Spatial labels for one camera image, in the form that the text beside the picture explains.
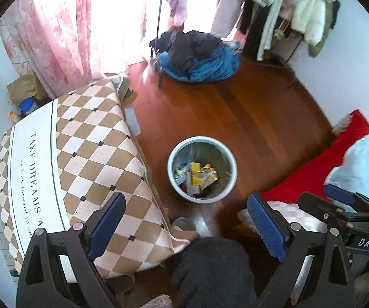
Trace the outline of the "orange snack packet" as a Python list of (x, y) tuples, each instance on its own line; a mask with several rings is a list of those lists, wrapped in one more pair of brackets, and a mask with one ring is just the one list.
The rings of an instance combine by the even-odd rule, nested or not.
[(200, 189), (205, 190), (208, 186), (219, 179), (217, 170), (211, 164), (206, 164), (201, 168), (202, 179)]

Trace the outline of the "yellow snack box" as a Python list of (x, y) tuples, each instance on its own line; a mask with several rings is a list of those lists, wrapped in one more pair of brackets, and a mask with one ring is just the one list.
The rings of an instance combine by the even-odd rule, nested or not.
[(190, 169), (191, 184), (193, 186), (200, 186), (201, 185), (201, 179), (202, 179), (200, 163), (191, 162), (190, 166), (191, 166), (191, 169)]

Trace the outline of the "white blue small box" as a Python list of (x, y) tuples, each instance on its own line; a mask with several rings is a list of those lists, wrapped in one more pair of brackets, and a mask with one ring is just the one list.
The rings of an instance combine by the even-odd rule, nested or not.
[(175, 169), (175, 182), (177, 185), (181, 185), (187, 180), (187, 173), (191, 170), (191, 164), (186, 164), (183, 168)]

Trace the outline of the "white round trash bin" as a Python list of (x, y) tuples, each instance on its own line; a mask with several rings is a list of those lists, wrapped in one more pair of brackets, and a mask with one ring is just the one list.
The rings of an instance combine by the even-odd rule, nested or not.
[(211, 204), (227, 197), (237, 179), (236, 159), (222, 142), (194, 136), (175, 146), (168, 157), (168, 179), (189, 202)]

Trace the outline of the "red blanket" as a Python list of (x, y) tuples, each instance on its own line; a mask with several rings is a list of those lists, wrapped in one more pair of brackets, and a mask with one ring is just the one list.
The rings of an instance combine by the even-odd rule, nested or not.
[(349, 114), (350, 122), (333, 141), (330, 147), (320, 155), (303, 164), (279, 185), (263, 192), (262, 197), (268, 201), (296, 204), (302, 193), (311, 193), (325, 198), (324, 182), (328, 174), (343, 163), (346, 151), (359, 139), (369, 134), (369, 122), (362, 112), (355, 110)]

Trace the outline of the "checkered tablecloth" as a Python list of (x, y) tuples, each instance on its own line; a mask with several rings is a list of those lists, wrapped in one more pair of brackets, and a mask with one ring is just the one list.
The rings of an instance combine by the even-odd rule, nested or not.
[(198, 234), (171, 224), (143, 152), (130, 131), (123, 97), (129, 80), (100, 79), (54, 99), (1, 140), (0, 207), (14, 268), (21, 270), (36, 229), (68, 230), (114, 193), (126, 210), (101, 257), (103, 278), (159, 265)]

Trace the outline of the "grey slipper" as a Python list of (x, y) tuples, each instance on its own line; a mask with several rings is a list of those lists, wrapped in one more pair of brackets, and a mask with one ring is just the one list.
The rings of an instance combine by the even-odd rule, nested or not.
[(176, 228), (177, 230), (182, 231), (196, 231), (196, 227), (194, 223), (185, 217), (178, 217), (176, 218), (173, 223), (171, 224), (173, 228)]

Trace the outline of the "orange small bottle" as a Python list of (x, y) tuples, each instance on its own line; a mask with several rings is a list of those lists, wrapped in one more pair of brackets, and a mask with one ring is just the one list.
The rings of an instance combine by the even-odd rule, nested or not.
[(9, 116), (12, 119), (12, 121), (14, 122), (14, 124), (18, 123), (21, 120), (21, 116), (18, 113), (14, 112), (14, 111), (11, 111), (9, 113)]

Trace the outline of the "blue lidded jar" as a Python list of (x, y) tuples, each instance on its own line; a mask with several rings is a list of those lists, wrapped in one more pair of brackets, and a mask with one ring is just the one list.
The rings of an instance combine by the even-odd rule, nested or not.
[(28, 116), (38, 109), (38, 104), (34, 97), (28, 97), (21, 102), (19, 108), (21, 110), (21, 114)]

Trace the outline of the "brown paper bag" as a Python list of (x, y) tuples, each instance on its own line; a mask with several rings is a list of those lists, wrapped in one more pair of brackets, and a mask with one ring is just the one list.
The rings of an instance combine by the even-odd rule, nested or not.
[(48, 97), (42, 83), (34, 72), (21, 75), (17, 80), (7, 85), (10, 99), (19, 106), (21, 102), (29, 97), (42, 100)]

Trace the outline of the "blue and black clothes pile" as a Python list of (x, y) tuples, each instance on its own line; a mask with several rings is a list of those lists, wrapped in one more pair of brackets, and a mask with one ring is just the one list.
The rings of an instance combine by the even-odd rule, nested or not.
[(210, 33), (171, 28), (149, 42), (159, 54), (157, 65), (170, 78), (185, 83), (223, 81), (241, 65), (235, 48)]

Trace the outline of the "hanging jackets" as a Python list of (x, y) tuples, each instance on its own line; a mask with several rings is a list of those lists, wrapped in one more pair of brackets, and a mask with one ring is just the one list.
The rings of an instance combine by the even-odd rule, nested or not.
[[(167, 0), (171, 6), (173, 28), (186, 19), (186, 0)], [(247, 36), (244, 50), (256, 61), (263, 61), (274, 42), (293, 33), (308, 45), (315, 58), (335, 26), (338, 0), (219, 0), (209, 34), (223, 39), (237, 26)]]

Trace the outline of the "pink floral curtain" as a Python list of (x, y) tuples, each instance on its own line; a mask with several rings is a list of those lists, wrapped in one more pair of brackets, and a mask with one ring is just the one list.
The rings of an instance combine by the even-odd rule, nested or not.
[(34, 72), (50, 97), (138, 59), (147, 0), (15, 0), (0, 35), (18, 74)]

